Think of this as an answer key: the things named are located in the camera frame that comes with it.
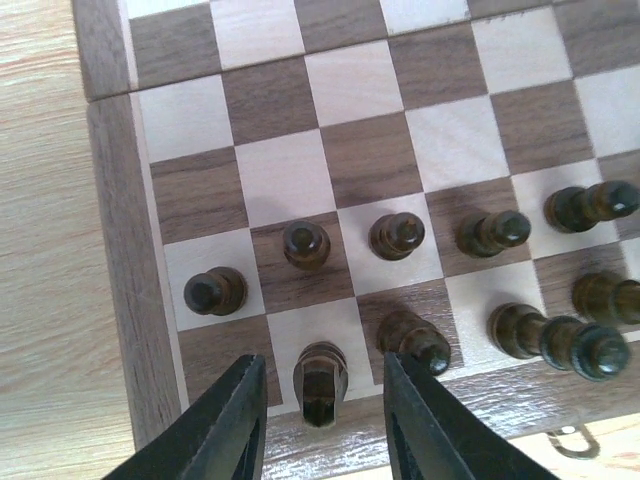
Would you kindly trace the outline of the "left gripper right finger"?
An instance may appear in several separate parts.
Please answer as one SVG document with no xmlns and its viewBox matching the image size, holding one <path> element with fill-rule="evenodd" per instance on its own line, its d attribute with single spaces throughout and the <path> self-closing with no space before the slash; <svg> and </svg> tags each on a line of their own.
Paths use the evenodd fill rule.
<svg viewBox="0 0 640 480">
<path fill-rule="evenodd" d="M 395 479 L 553 479 L 497 435 L 409 354 L 384 356 L 384 414 Z"/>
</svg>

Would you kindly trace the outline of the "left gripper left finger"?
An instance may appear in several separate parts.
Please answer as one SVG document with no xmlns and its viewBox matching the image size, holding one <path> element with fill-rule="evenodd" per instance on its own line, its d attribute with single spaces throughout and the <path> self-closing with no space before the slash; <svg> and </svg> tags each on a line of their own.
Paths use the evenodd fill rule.
<svg viewBox="0 0 640 480">
<path fill-rule="evenodd" d="M 259 479 L 267 421 L 266 362 L 240 356 L 166 431 L 108 479 Z"/>
</svg>

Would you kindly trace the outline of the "dark pawn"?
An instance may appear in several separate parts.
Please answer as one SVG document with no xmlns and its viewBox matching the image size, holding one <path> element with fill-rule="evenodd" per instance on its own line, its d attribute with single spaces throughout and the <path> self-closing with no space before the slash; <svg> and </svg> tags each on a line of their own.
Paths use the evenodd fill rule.
<svg viewBox="0 0 640 480">
<path fill-rule="evenodd" d="M 407 258 L 425 238 L 423 221 L 411 212 L 383 215 L 369 230 L 369 244 L 381 259 L 398 261 Z"/>
<path fill-rule="evenodd" d="M 639 188 L 622 180 L 605 181 L 589 188 L 571 186 L 550 195 L 544 215 L 562 233 L 581 233 L 600 222 L 627 217 L 639 208 Z"/>
<path fill-rule="evenodd" d="M 327 231 L 316 223 L 295 221 L 283 232 L 284 256 L 298 269 L 319 269 L 327 261 L 330 250 L 331 241 Z"/>
<path fill-rule="evenodd" d="M 490 258 L 524 244 L 530 233 L 530 220 L 519 211 L 482 212 L 462 219 L 455 241 L 459 250 L 472 258 Z"/>
</svg>

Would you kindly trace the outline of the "dark chess piece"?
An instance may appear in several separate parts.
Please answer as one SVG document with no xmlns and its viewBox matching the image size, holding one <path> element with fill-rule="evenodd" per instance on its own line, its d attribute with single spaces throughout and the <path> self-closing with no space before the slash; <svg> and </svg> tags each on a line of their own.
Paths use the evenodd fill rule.
<svg viewBox="0 0 640 480">
<path fill-rule="evenodd" d="M 242 274 L 218 266 L 191 277 L 183 290 L 187 307 L 199 315 L 227 316 L 245 303 L 248 286 Z"/>
<path fill-rule="evenodd" d="M 439 376 L 450 366 L 451 346 L 432 323 L 409 310 L 396 310 L 381 321 L 376 335 L 381 353 L 409 354 L 431 375 Z"/>
</svg>

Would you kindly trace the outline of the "tall dark piece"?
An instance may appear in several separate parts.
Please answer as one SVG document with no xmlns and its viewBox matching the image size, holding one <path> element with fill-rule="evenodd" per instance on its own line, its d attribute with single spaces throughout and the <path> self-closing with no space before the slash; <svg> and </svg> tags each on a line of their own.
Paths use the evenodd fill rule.
<svg viewBox="0 0 640 480">
<path fill-rule="evenodd" d="M 576 311 L 605 326 L 639 324 L 639 282 L 613 272 L 588 273 L 572 288 Z"/>
</svg>

